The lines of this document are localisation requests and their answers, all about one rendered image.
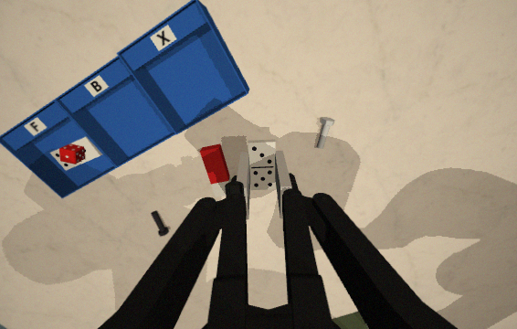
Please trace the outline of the red die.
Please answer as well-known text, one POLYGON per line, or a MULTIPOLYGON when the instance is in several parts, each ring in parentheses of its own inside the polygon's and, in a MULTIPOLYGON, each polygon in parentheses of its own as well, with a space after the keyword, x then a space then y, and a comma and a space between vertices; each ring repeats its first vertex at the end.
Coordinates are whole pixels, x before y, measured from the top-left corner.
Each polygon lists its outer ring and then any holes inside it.
POLYGON ((85 159, 84 147, 71 143, 59 148, 59 154, 61 162, 74 165, 85 159))

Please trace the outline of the blue bin rack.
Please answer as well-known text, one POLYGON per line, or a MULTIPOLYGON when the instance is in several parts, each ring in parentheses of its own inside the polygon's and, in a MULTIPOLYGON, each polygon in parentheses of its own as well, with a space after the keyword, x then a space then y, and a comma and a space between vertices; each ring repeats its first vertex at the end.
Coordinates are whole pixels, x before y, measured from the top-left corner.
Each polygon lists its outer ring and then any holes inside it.
POLYGON ((0 144, 61 198, 250 90, 199 0, 191 0, 116 54, 0 135, 0 144), (65 170, 51 152, 84 134, 102 155, 65 170))

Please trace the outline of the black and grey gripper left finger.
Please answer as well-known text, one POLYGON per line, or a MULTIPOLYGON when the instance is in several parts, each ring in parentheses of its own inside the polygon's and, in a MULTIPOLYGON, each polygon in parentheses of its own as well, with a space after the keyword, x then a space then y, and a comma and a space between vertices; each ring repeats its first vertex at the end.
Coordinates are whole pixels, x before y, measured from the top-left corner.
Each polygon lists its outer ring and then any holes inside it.
POLYGON ((98 329, 174 329, 222 229, 206 329, 246 329, 249 153, 226 198, 199 199, 120 309, 98 329), (205 233, 206 231, 206 233, 205 233))

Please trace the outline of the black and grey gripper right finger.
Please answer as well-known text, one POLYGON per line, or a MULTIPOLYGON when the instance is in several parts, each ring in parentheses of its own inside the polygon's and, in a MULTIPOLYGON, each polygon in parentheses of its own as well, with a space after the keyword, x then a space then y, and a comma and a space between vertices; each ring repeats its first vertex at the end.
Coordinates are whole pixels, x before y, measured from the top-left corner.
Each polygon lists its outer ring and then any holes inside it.
POLYGON ((421 301, 330 195, 301 194, 283 151, 275 180, 293 329, 333 329, 309 226, 369 329, 458 329, 421 301))

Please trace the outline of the red and white eraser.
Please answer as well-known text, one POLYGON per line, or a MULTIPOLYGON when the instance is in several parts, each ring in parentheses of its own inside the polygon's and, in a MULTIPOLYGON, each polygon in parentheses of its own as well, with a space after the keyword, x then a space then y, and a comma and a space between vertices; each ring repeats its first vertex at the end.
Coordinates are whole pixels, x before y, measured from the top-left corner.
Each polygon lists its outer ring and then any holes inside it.
POLYGON ((231 182, 221 144, 202 147, 200 150, 215 197, 225 196, 225 185, 231 182))

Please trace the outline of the white domino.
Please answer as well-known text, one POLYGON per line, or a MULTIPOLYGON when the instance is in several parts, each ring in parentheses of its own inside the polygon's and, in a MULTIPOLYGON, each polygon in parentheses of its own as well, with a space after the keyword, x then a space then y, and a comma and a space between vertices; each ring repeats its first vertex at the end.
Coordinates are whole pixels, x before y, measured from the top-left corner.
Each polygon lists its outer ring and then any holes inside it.
POLYGON ((51 154, 54 156, 54 158, 61 164, 61 166, 65 170, 69 170, 70 168, 73 168, 73 167, 75 167, 77 165, 81 165, 83 163, 86 163, 89 160, 92 160, 92 159, 102 155, 102 153, 92 144, 92 142, 87 137, 79 139, 76 142, 71 143, 71 144, 75 144, 75 145, 79 145, 79 146, 83 146, 84 147, 85 159, 80 161, 77 164, 61 162, 60 161, 60 155, 59 155, 59 149, 51 152, 51 154))
POLYGON ((250 189, 276 189, 275 139, 248 141, 248 153, 250 166, 250 189))

